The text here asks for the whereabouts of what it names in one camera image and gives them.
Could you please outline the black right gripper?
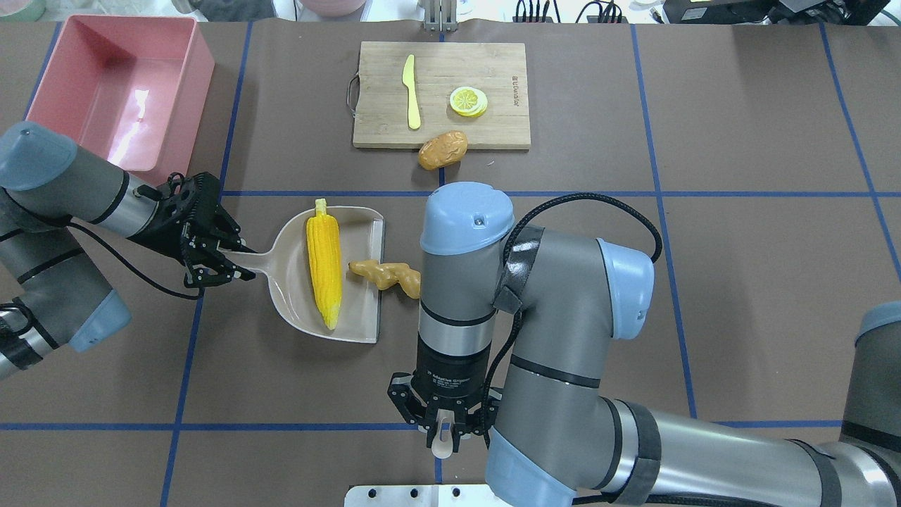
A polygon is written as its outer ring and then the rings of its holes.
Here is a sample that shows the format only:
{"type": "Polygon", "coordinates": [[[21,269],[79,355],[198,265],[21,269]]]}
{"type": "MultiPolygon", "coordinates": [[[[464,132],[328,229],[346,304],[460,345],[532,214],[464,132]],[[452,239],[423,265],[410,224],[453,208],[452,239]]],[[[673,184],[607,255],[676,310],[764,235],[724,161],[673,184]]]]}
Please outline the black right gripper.
{"type": "Polygon", "coordinates": [[[418,342],[415,371],[393,373],[387,396],[403,420],[422,431],[430,429],[426,417],[435,420],[439,410],[452,411],[458,422],[458,450],[470,437],[483,439],[489,449],[489,431],[502,401],[502,391],[482,391],[489,354],[487,346],[474,354],[451,356],[418,342]]]}

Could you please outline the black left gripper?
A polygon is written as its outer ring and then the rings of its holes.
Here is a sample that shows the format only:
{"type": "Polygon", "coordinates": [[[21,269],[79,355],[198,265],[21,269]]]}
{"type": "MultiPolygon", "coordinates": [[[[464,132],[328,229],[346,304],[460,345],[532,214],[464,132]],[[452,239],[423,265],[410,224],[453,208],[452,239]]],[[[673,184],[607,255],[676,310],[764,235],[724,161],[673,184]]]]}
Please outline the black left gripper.
{"type": "Polygon", "coordinates": [[[133,196],[154,202],[153,214],[131,242],[175,259],[186,266],[187,289],[219,287],[232,280],[254,280],[256,273],[231,261],[213,259],[202,251],[210,237],[225,251],[255,253],[241,237],[241,228],[224,208],[217,208],[219,179],[208,171],[193,177],[173,173],[159,187],[141,185],[133,196]]]}

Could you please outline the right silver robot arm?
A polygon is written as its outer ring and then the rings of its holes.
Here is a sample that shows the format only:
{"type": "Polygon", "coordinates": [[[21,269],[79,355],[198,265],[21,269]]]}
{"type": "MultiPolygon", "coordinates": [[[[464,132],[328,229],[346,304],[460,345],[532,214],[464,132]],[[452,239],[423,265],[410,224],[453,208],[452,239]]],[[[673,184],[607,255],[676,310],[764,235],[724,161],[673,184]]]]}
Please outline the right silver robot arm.
{"type": "Polygon", "coordinates": [[[515,220],[490,185],[432,192],[413,373],[389,393],[426,432],[487,443],[486,484],[514,506],[897,506],[899,302],[862,318],[840,439],[760,439],[599,395],[615,340],[650,308],[662,237],[595,193],[515,220]]]}

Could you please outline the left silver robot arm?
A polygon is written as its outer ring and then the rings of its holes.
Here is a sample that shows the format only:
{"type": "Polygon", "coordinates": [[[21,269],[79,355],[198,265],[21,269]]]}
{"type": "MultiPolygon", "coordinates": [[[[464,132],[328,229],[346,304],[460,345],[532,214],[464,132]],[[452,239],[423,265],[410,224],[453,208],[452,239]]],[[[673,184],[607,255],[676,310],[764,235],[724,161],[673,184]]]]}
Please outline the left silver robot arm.
{"type": "Polygon", "coordinates": [[[31,121],[2,135],[3,266],[22,294],[2,304],[2,377],[26,371],[69,346],[86,351],[122,330],[131,311],[83,246],[90,225],[175,260],[187,293],[252,280],[226,256],[246,253],[241,228],[221,206],[211,173],[172,173],[152,185],[74,140],[31,121]]]}

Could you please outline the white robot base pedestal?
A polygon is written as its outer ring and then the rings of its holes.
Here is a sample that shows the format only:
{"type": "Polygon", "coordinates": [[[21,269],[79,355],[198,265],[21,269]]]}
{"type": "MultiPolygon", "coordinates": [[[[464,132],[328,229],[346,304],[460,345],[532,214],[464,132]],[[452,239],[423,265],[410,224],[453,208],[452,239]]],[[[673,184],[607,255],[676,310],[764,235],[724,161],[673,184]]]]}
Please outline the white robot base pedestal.
{"type": "Polygon", "coordinates": [[[358,485],[344,506],[506,506],[486,484],[358,485]]]}

